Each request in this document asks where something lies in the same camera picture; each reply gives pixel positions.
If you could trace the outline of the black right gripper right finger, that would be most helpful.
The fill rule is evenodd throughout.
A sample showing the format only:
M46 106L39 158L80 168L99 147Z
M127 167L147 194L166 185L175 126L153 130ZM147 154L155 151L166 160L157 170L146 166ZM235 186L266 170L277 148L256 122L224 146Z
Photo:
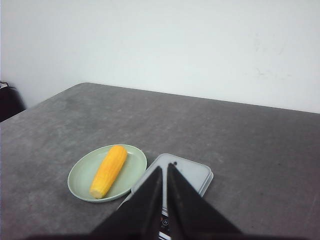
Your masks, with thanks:
M172 163L167 167L167 208L173 240L244 239L244 234L207 203Z

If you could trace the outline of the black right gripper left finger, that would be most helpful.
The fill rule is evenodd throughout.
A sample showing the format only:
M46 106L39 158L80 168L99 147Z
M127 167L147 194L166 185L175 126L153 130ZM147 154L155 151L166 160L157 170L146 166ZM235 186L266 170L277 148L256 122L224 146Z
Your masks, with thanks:
M163 204L163 171L157 167L130 200L90 233L91 240L157 240Z

